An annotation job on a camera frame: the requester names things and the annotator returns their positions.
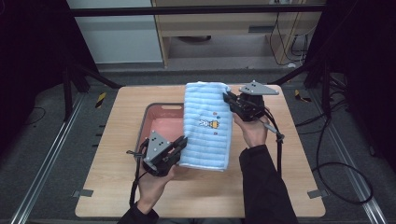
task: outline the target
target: person's right hand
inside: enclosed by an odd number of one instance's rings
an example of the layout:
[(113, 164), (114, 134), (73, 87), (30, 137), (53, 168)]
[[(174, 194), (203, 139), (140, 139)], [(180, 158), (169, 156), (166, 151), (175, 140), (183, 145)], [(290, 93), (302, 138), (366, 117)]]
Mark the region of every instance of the person's right hand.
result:
[(233, 121), (241, 128), (245, 142), (249, 147), (265, 145), (268, 129), (264, 127), (262, 122), (268, 123), (269, 119), (263, 116), (260, 120), (244, 122), (237, 114), (233, 113)]

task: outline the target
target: floor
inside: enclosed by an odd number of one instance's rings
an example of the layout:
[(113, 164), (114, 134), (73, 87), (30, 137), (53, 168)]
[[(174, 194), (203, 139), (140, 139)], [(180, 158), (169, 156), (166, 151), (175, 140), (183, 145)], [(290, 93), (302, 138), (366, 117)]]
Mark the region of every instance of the floor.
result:
[[(243, 83), (252, 79), (266, 83), (286, 75), (293, 66), (300, 65), (300, 57), (290, 66), (279, 66), (272, 56), (264, 36), (212, 36), (209, 41), (174, 38), (166, 68), (140, 68), (122, 73), (103, 73), (120, 84), (166, 85), (190, 81), (222, 81)], [(320, 87), (306, 90), (304, 74), (282, 86), (295, 123), (300, 123), (321, 113)], [(64, 115), (62, 86), (43, 91), (36, 98), (35, 109), (13, 143), (12, 154), (2, 161), (0, 170), (0, 223), (8, 223), (21, 204), (29, 223), (114, 223), (114, 218), (81, 219), (74, 214), (78, 198), (72, 196), (82, 189), (100, 136), (110, 113), (117, 90), (111, 90), (96, 80), (89, 79), (92, 88), (88, 94), (74, 91), (75, 101), (82, 102), (75, 123), (67, 131), (67, 138), (60, 142), (57, 134), (62, 129)], [(295, 90), (312, 103), (297, 100)], [(103, 91), (106, 99), (101, 108), (94, 108), (97, 97)], [(335, 94), (332, 104), (344, 100)], [(323, 119), (298, 128), (305, 154), (312, 167), (316, 166), (319, 130)], [(35, 178), (43, 161), (48, 161), (52, 144), (58, 141), (59, 151), (52, 153), (54, 160), (47, 164), (49, 171), (44, 180)], [(396, 223), (396, 175), (384, 160), (374, 158), (347, 104), (336, 107), (332, 123), (323, 135), (320, 145), (320, 161), (341, 161), (359, 167), (374, 186), (375, 198), (364, 205), (346, 203), (333, 193), (324, 197), (327, 214), (318, 219), (300, 218), (301, 223)], [(318, 174), (315, 178), (319, 189), (325, 189)], [(368, 196), (367, 185), (359, 175), (344, 167), (323, 168), (326, 181), (347, 198), (354, 201)], [(37, 193), (29, 193), (30, 187)], [(32, 204), (23, 199), (32, 199)]]

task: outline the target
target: black sleeve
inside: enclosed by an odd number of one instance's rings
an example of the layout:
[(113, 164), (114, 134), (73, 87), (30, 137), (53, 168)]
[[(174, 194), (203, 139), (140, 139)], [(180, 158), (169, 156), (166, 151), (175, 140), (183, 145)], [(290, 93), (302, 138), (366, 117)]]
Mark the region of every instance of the black sleeve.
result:
[(245, 149), (239, 162), (246, 223), (298, 223), (288, 190), (276, 172), (267, 146)]
[(147, 215), (143, 214), (137, 208), (137, 203), (135, 203), (134, 206), (123, 215), (118, 224), (155, 224), (158, 218), (159, 216), (154, 210), (151, 210)]

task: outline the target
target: person's left hand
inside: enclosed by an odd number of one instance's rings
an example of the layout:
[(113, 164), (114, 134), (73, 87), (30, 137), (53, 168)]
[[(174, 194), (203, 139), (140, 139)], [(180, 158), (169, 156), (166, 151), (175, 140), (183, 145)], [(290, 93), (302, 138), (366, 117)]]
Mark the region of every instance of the person's left hand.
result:
[[(148, 214), (152, 207), (158, 202), (163, 195), (165, 185), (175, 177), (175, 165), (169, 170), (167, 176), (153, 176), (149, 173), (143, 175), (139, 180), (139, 192), (140, 199), (137, 201), (137, 208), (143, 213)], [(141, 176), (146, 170), (140, 163), (140, 174)]]

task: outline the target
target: wooden table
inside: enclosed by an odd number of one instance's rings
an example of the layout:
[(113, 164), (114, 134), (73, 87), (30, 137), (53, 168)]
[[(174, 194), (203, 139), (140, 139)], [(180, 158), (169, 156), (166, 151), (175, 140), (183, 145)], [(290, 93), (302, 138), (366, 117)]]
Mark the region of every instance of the wooden table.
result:
[[(239, 94), (239, 85), (231, 85)], [(317, 189), (299, 136), (294, 127), (282, 90), (275, 96), (264, 96), (279, 130), (285, 134), (282, 172), (297, 217), (321, 217), (325, 208), (321, 198), (310, 199), (308, 191)], [(120, 89), (110, 113), (103, 137), (97, 148), (84, 189), (91, 197), (81, 196), (76, 214), (79, 217), (121, 217), (129, 208), (134, 180), (135, 161), (126, 154), (134, 150), (139, 129), (151, 103), (182, 103), (185, 86), (133, 86)], [(276, 161), (276, 137), (269, 133), (267, 145)], [(166, 186), (155, 210), (161, 217), (243, 217), (242, 174), (239, 154), (247, 145), (237, 125), (229, 168), (225, 172), (181, 169)]]

